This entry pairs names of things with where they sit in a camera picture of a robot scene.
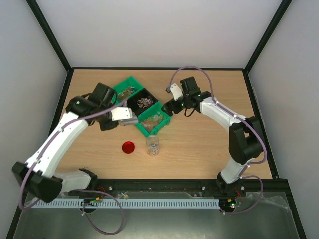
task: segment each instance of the green tray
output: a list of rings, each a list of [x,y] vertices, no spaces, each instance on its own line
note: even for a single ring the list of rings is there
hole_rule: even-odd
[[[140,90],[144,89],[144,86],[141,85],[133,76],[130,76],[123,80],[122,82],[118,83],[113,87],[113,89],[119,94],[122,92],[126,87],[128,86],[134,86],[135,87],[135,92],[130,94],[129,98],[135,95],[137,92]],[[135,127],[145,136],[148,137],[150,135],[156,135],[158,131],[160,131],[163,127],[166,125],[169,125],[171,116],[166,114],[164,111],[161,110],[163,107],[163,104],[159,101],[154,103],[152,106],[150,106],[148,109],[146,109],[144,112],[140,113],[138,115],[139,122],[143,122],[146,120],[149,116],[153,116],[154,114],[157,113],[157,111],[160,111],[161,114],[166,116],[166,119],[160,123],[158,126],[156,126],[150,133],[148,133],[139,123],[135,125]]]
[[[130,76],[123,80],[122,82],[118,83],[117,85],[113,86],[112,88],[119,94],[122,92],[126,87],[128,86],[134,86],[135,92],[130,94],[129,97],[135,95],[138,91],[144,88],[133,76]]]
[[[163,107],[163,104],[157,101],[154,105],[149,107],[143,113],[139,114],[138,116],[139,122],[143,122],[148,117],[155,115],[158,111],[160,111],[160,113],[166,117],[166,119],[162,123],[160,123],[158,126],[156,126],[150,133],[148,133],[139,123],[136,124],[135,127],[138,128],[138,130],[145,137],[148,137],[150,135],[156,135],[162,128],[164,128],[166,125],[169,125],[171,116],[169,116],[164,111],[162,111],[161,110],[162,107]]]

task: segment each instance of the wooden table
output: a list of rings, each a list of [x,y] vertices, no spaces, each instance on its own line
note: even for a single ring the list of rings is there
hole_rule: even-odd
[[[172,98],[165,91],[174,71],[171,70],[82,70],[74,71],[65,100],[92,92],[98,82],[114,86],[134,76],[159,101]],[[253,110],[241,71],[207,71],[220,102],[245,116]],[[209,89],[206,77],[198,71],[182,71],[175,82],[194,76],[202,91]],[[159,131],[160,152],[146,154],[145,137],[132,125],[101,132],[98,124],[86,129],[72,144],[57,171],[70,172],[88,168],[106,179],[215,179],[229,160],[228,133],[211,118],[195,112],[186,118],[174,115],[169,126]],[[122,144],[132,141],[135,151],[122,152]],[[268,163],[254,165],[244,175],[272,178]]]

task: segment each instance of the red bottle cap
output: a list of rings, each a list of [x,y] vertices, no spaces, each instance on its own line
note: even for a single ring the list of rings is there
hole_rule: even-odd
[[[135,149],[135,146],[132,142],[125,142],[122,145],[122,151],[124,153],[127,153],[127,154],[133,153],[134,149]]]

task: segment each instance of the transparent plastic container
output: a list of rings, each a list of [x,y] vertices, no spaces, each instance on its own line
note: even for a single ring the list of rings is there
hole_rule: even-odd
[[[146,138],[147,153],[150,156],[158,155],[160,151],[160,141],[156,135],[150,135]]]

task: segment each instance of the purple cable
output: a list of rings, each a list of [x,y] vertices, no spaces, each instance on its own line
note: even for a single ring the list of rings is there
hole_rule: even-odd
[[[115,109],[116,107],[119,107],[123,104],[126,104],[126,101],[127,101],[128,97],[126,97],[124,100],[122,100],[120,103],[118,103],[117,105],[114,105],[110,108],[107,108],[103,111],[100,111],[100,112],[97,112],[97,113],[94,113],[94,114],[91,114],[91,115],[88,115],[88,116],[84,116],[84,117],[80,117],[80,118],[77,118],[77,119],[74,119],[74,120],[71,120],[69,121],[68,123],[66,123],[64,126],[61,127],[62,131],[67,127],[69,126],[70,124],[74,123],[74,122],[77,122],[79,120],[87,120],[87,119],[90,119],[90,118],[94,118],[94,117],[97,117],[97,116],[100,116],[100,115],[103,115],[107,112],[110,112],[111,110]],[[24,210],[27,210],[27,209],[30,209],[31,207],[33,207],[38,201],[35,201],[34,203],[32,203],[30,206],[28,207],[24,207],[23,206],[23,201],[22,201],[22,195],[23,195],[23,192],[24,192],[24,188],[25,188],[25,185],[26,185],[26,182],[28,181],[29,179],[29,176],[32,172],[32,170],[36,167],[37,163],[40,161],[40,159],[42,158],[42,156],[44,155],[44,152],[48,149],[48,147],[50,146],[50,144],[54,141],[54,139],[60,134],[60,131],[56,132],[51,138],[50,140],[46,143],[46,145],[43,147],[43,149],[41,150],[41,152],[39,153],[39,155],[37,156],[37,162],[35,162],[30,168],[29,170],[27,171],[22,183],[21,183],[21,187],[20,187],[20,191],[19,191],[19,199],[18,199],[18,205],[19,205],[19,208],[24,211]]]
[[[112,195],[110,195],[110,194],[108,194],[108,193],[101,192],[101,191],[82,190],[82,189],[78,189],[77,191],[79,191],[79,192],[85,192],[85,193],[100,193],[100,194],[104,194],[104,195],[106,195],[106,196],[112,198],[112,199],[117,203],[117,205],[119,206],[119,208],[120,208],[120,210],[121,210],[122,220],[121,220],[120,227],[119,227],[115,232],[113,232],[113,233],[108,233],[108,232],[102,231],[101,229],[97,228],[97,227],[93,224],[93,222],[89,219],[88,215],[86,215],[86,213],[85,213],[85,207],[86,207],[89,203],[84,204],[84,206],[83,206],[83,208],[82,208],[83,215],[86,217],[86,219],[89,221],[89,223],[91,224],[91,226],[92,226],[95,230],[97,230],[97,231],[98,231],[99,233],[101,233],[101,234],[110,236],[110,235],[115,235],[115,234],[119,233],[119,232],[123,229],[123,227],[124,227],[124,222],[125,222],[125,214],[124,214],[123,208],[121,207],[120,202],[119,202],[116,198],[114,198]]]
[[[260,177],[256,176],[256,175],[251,175],[251,176],[247,176],[247,177],[242,177],[242,179],[247,179],[247,178],[257,178],[260,182],[260,194],[259,194],[259,197],[257,199],[257,201],[249,208],[245,209],[245,210],[242,210],[242,211],[239,211],[239,212],[232,212],[232,213],[228,213],[228,212],[225,212],[224,210],[221,209],[221,212],[223,214],[229,214],[229,215],[235,215],[235,214],[241,214],[241,213],[246,213],[250,210],[252,210],[258,203],[259,201],[261,200],[262,196],[263,196],[263,188],[264,188],[264,185],[263,185],[263,181],[260,179]]]
[[[26,185],[27,179],[29,178],[32,170],[35,168],[35,166],[37,165],[37,163],[32,164],[32,166],[30,167],[30,169],[27,171],[24,180],[21,183],[21,188],[19,191],[19,208],[24,211],[24,210],[28,210],[30,208],[32,208],[35,204],[37,204],[38,201],[40,201],[40,199],[37,199],[35,202],[33,202],[31,205],[29,205],[28,207],[24,207],[23,205],[23,201],[22,201],[22,196],[23,196],[23,191],[24,191],[24,187]]]
[[[204,73],[204,75],[207,77],[207,79],[208,79],[208,81],[209,81],[210,91],[211,91],[211,97],[212,97],[213,102],[216,103],[216,105],[217,105],[218,107],[220,107],[222,110],[224,110],[224,111],[226,111],[227,113],[229,113],[231,116],[234,116],[234,115],[236,114],[236,113],[230,111],[229,109],[225,108],[224,106],[220,105],[220,104],[217,102],[217,100],[215,99],[214,93],[213,93],[213,83],[212,83],[212,81],[211,81],[211,78],[209,77],[209,75],[208,75],[203,69],[201,69],[201,68],[199,68],[199,67],[197,67],[197,66],[183,66],[183,67],[178,68],[178,69],[175,71],[175,73],[173,74],[173,76],[172,76],[172,78],[171,78],[171,80],[170,80],[170,82],[169,82],[169,86],[168,86],[168,87],[170,87],[170,86],[172,85],[173,80],[174,80],[174,77],[176,76],[176,74],[177,74],[179,71],[181,71],[181,70],[183,70],[183,69],[185,69],[185,68],[194,68],[194,69],[197,69],[197,70],[199,70],[200,72]],[[238,116],[236,116],[236,118],[237,118],[238,120],[240,120],[243,124],[245,124],[245,125],[251,130],[251,132],[255,135],[255,137],[257,138],[257,140],[258,140],[259,143],[261,144],[261,147],[263,148],[263,151],[264,151],[264,158],[263,158],[261,161],[251,162],[251,163],[249,163],[249,165],[250,165],[250,164],[260,164],[260,163],[264,163],[264,162],[267,160],[267,150],[266,150],[266,146],[265,146],[264,142],[262,141],[262,139],[260,138],[260,136],[257,134],[257,132],[256,132],[244,119],[242,119],[242,118],[240,118],[240,117],[238,117]],[[245,166],[245,167],[242,169],[242,171],[239,173],[239,176],[241,176],[246,169],[247,169],[247,166]]]
[[[172,85],[173,80],[174,80],[174,77],[176,76],[176,74],[177,74],[179,71],[181,71],[181,70],[183,70],[183,69],[186,69],[186,68],[194,68],[194,69],[196,69],[196,70],[198,70],[198,71],[204,73],[204,75],[208,78],[208,81],[209,81],[211,96],[212,96],[212,98],[213,98],[214,103],[216,103],[216,100],[215,100],[215,98],[214,98],[214,92],[213,92],[213,83],[212,83],[212,81],[211,81],[209,75],[208,75],[203,69],[201,69],[201,68],[199,68],[199,67],[197,67],[197,66],[183,66],[183,67],[178,68],[178,69],[175,71],[175,73],[172,75],[171,80],[170,80],[169,85],[168,85],[168,88],[170,88],[170,86]]]

